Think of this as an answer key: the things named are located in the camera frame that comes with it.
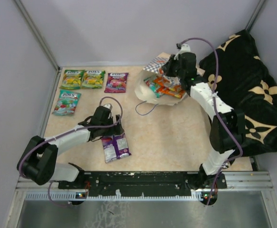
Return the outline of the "purple snack bag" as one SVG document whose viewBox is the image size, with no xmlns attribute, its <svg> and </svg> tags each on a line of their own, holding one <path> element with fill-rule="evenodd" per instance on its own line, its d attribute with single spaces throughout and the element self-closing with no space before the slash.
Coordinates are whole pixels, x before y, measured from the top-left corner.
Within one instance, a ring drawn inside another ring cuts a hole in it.
<svg viewBox="0 0 277 228">
<path fill-rule="evenodd" d="M 105 93 L 125 93 L 128 73 L 108 73 Z"/>
<path fill-rule="evenodd" d="M 105 163 L 131 156 L 125 133 L 101 138 Z"/>
</svg>

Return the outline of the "teal snack bag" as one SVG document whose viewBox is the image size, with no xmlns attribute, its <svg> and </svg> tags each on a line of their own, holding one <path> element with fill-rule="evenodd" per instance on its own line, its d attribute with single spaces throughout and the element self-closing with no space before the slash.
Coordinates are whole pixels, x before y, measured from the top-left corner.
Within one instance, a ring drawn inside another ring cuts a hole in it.
<svg viewBox="0 0 277 228">
<path fill-rule="evenodd" d="M 81 95 L 78 92 L 61 89 L 52 114 L 57 116 L 74 115 Z"/>
<path fill-rule="evenodd" d="M 160 89 L 160 85 L 155 82 L 157 76 L 150 76 L 144 79 L 145 84 L 152 90 L 157 98 L 161 96 L 161 93 L 158 91 Z"/>
</svg>

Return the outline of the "green candy bag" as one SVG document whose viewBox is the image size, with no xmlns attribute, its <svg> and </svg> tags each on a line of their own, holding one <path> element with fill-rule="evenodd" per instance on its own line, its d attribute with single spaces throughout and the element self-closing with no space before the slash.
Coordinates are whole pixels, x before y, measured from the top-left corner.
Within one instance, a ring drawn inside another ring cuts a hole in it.
<svg viewBox="0 0 277 228">
<path fill-rule="evenodd" d="M 85 70 L 82 77 L 82 89 L 101 89 L 106 71 Z"/>
<path fill-rule="evenodd" d="M 80 89 L 83 74 L 84 70 L 65 70 L 60 88 L 66 90 Z"/>
</svg>

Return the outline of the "blue checkered paper bag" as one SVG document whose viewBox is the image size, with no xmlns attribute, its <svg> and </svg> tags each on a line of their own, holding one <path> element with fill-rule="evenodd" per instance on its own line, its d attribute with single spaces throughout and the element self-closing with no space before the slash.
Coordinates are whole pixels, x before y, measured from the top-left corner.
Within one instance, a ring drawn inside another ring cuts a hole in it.
<svg viewBox="0 0 277 228">
<path fill-rule="evenodd" d="M 173 106 L 188 97 L 190 92 L 182 88 L 180 79 L 187 73 L 190 79 L 201 75 L 194 53 L 154 58 L 138 76 L 135 95 L 141 102 L 136 113 L 145 116 L 159 105 Z"/>
</svg>

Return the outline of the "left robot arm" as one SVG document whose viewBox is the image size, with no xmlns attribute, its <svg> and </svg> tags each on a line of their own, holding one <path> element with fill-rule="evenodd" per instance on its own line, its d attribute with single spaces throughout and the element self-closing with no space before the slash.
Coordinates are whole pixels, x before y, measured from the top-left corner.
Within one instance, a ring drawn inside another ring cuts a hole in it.
<svg viewBox="0 0 277 228">
<path fill-rule="evenodd" d="M 123 112 L 116 115 L 114 122 L 111 105 L 100 105 L 92 116 L 64 133 L 48 138 L 32 137 L 17 164 L 20 176 L 37 185 L 64 181 L 77 189 L 82 187 L 85 184 L 83 169 L 72 163 L 58 163 L 58 155 L 96 138 L 113 135 L 122 116 Z"/>
</svg>

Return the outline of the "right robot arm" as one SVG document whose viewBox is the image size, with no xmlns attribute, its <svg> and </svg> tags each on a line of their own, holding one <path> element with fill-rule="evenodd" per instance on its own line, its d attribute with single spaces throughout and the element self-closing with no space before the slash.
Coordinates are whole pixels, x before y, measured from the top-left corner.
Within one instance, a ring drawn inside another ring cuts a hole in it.
<svg viewBox="0 0 277 228">
<path fill-rule="evenodd" d="M 171 55 L 160 73 L 180 80 L 181 88 L 203 108 L 211 120 L 209 140 L 211 151 L 200 165 L 199 171 L 189 180 L 190 188 L 211 187 L 228 159 L 245 141 L 245 117 L 242 111 L 225 104 L 198 75 L 196 55 L 192 52 Z"/>
</svg>

